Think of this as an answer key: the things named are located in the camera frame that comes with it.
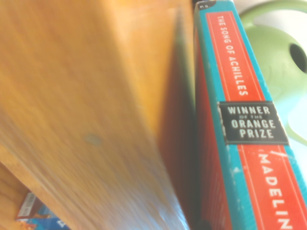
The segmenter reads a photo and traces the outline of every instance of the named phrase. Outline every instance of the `black label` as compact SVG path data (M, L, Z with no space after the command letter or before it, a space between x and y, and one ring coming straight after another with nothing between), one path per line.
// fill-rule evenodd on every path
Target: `black label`
M196 3L199 10L206 10L216 4L215 0L199 1Z
M226 144L288 145L273 102L220 102Z

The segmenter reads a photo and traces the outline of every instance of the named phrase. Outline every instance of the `small hole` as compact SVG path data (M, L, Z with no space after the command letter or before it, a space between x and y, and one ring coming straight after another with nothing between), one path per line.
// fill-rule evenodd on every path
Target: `small hole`
M303 49L296 44L291 44L290 54L297 67L304 73L307 73L307 57Z

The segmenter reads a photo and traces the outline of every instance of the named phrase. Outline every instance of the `watering can handle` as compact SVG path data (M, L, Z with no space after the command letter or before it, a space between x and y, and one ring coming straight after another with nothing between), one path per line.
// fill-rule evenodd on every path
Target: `watering can handle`
M256 5L240 14L245 29L253 26L255 17L276 10L295 10L307 13L307 2L302 0L277 0Z

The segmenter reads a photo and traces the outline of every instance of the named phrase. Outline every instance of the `wood grain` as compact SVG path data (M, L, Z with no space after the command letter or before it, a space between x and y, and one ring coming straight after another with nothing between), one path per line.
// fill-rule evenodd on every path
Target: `wood grain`
M107 1L137 106L191 226L200 218L190 0Z
M28 189L0 164L0 230L21 230L15 217Z
M0 160L73 230L187 229L107 9L0 1Z

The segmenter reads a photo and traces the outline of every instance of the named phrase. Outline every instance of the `blurred book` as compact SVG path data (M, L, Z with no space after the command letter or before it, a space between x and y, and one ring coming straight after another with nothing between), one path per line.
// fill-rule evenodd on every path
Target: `blurred book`
M16 220L24 230L69 230L68 226L31 192L25 197Z

